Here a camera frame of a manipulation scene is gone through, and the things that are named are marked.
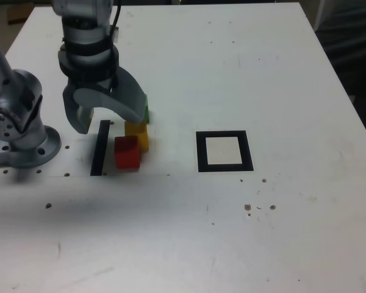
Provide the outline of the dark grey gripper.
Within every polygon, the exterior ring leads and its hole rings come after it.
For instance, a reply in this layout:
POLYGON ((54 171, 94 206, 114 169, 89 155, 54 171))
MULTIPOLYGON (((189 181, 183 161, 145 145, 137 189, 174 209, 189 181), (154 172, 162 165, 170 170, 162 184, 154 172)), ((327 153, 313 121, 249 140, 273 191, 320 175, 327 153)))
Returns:
POLYGON ((69 78, 63 91, 63 103, 70 125, 80 134, 88 133, 93 108, 111 110, 135 125, 145 119, 146 94, 122 67, 118 67, 112 79, 69 78))

